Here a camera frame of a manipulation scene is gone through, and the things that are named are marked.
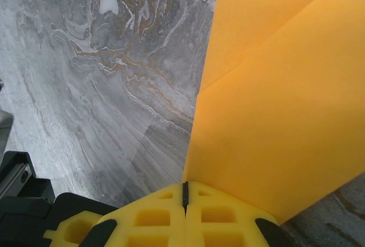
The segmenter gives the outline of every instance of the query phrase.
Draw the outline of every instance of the gray marble surface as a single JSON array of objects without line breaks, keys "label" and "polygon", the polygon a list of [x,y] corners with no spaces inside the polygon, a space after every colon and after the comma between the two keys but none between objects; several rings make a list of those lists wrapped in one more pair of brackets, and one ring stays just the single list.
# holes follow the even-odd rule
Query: gray marble surface
[{"label": "gray marble surface", "polygon": [[[7,149],[56,194],[122,206],[179,182],[215,0],[0,0]],[[291,220],[299,246],[365,246],[365,176]]]}]

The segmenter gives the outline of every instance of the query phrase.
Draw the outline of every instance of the yellow foam holder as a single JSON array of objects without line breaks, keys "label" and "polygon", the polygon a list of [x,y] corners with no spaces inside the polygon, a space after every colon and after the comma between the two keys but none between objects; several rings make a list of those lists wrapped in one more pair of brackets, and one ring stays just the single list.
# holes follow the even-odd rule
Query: yellow foam holder
[{"label": "yellow foam holder", "polygon": [[99,214],[83,211],[62,221],[57,230],[46,230],[43,238],[52,240],[50,247],[77,247],[101,217]]},{"label": "yellow foam holder", "polygon": [[364,79],[363,0],[217,0],[184,181],[283,223],[365,171]]},{"label": "yellow foam holder", "polygon": [[175,184],[103,216],[117,222],[105,246],[269,247],[256,219],[270,214],[202,183],[189,182],[186,215],[182,197]]}]

